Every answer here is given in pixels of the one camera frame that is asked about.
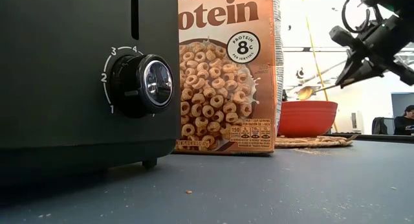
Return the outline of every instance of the robotic arm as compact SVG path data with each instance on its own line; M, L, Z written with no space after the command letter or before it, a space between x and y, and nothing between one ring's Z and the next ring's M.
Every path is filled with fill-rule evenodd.
M414 85L414 71L407 65L395 62L394 55L408 43L414 41L414 5L412 0L361 0L372 7L376 20L370 21L370 11L361 26L352 29L346 20L345 10L350 0L346 0L342 9L342 22L346 30L336 26L329 33L331 39L341 46L349 47L348 59L336 85L341 88L355 82L383 77L391 71L408 85ZM392 11L389 19L383 19L378 5Z

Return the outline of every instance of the person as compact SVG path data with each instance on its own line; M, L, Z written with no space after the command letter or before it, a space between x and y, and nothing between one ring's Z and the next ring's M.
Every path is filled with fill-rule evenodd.
M394 135L411 135L414 133L414 105L406 108L404 115L394 119Z

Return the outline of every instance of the red bowl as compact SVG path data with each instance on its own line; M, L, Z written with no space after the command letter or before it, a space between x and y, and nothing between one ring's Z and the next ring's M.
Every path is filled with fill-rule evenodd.
M283 102L279 134L285 137L317 137L329 131L338 104L327 101Z

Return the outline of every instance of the yellow pole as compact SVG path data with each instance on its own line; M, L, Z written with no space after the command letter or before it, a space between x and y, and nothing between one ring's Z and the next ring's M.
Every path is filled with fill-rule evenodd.
M316 70L318 72L319 79L321 80L322 88L325 88L325 84L323 82L322 74L321 74L321 72L319 70L318 61L316 59L316 53L315 53L314 45L313 45L313 38L312 38L312 33L311 33L311 27L309 25L309 19L308 19L308 15L307 15L306 12L305 12L305 19L306 19L306 26L308 28L308 33L309 33L309 39L310 39L310 44L311 44L310 46L312 47L313 58L315 60ZM323 90L323 93L325 94L326 101L329 101L327 91L326 90ZM338 132L338 128L336 127L336 123L335 122L334 122L334 128L335 128L335 131Z

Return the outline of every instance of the toaster foot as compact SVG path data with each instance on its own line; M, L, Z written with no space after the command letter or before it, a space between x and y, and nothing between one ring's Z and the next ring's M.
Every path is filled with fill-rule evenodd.
M142 166L147 170L153 169L156 165L157 165L157 159L142 162Z

